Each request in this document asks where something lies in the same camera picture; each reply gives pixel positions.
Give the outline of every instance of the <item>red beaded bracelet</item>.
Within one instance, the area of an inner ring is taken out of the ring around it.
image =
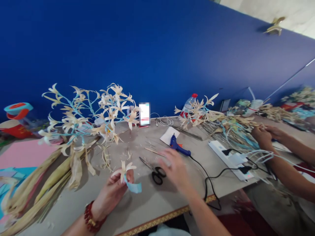
[[[96,221],[95,222],[93,220],[93,215],[92,215],[92,212],[91,212],[93,202],[94,201],[92,201],[90,204],[88,204],[85,207],[84,219],[85,219],[85,223],[87,225],[88,230],[91,233],[97,233],[101,229],[101,227],[104,224],[104,222],[105,222],[107,217],[105,217],[105,219],[102,220],[102,221]]]

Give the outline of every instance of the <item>red container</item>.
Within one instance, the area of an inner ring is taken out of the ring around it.
[[[18,120],[8,120],[0,124],[0,130],[16,138],[23,139],[32,135]]]

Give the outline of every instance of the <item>blue glue gun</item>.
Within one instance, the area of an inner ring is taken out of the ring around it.
[[[179,151],[180,153],[184,154],[185,156],[190,156],[191,152],[188,150],[183,149],[181,146],[179,146],[176,142],[176,136],[173,134],[171,138],[170,146],[172,149],[175,149],[176,151]]]

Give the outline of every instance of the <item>hand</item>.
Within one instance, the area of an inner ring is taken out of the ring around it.
[[[261,149],[266,149],[268,147],[272,147],[272,135],[263,127],[255,127],[251,132],[252,136],[258,142]]]
[[[134,171],[132,169],[127,171],[126,177],[129,183],[134,183]],[[110,176],[92,204],[93,219],[101,221],[109,215],[121,201],[127,188],[124,180],[122,183],[120,182],[120,173]]]
[[[192,185],[181,156],[177,151],[170,148],[165,149],[160,152],[160,154],[165,156],[171,162],[171,166],[168,167],[161,158],[158,159],[162,169],[166,173],[166,176],[171,180],[176,188],[185,195],[190,189],[192,189]]]
[[[289,136],[286,132],[274,126],[266,126],[265,130],[271,134],[272,138],[277,139],[279,142]]]

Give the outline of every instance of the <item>power strip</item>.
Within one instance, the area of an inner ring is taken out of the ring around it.
[[[221,160],[229,167],[229,168],[239,168],[244,167],[243,164],[235,165],[232,161],[229,160],[229,158],[232,156],[232,154],[225,155],[222,151],[226,150],[226,148],[217,140],[215,141],[209,141],[208,145],[214,150],[214,152],[221,158]],[[241,181],[247,181],[248,179],[253,178],[253,174],[251,172],[247,172],[246,174],[243,174],[240,170],[231,170],[236,177],[238,177]]]

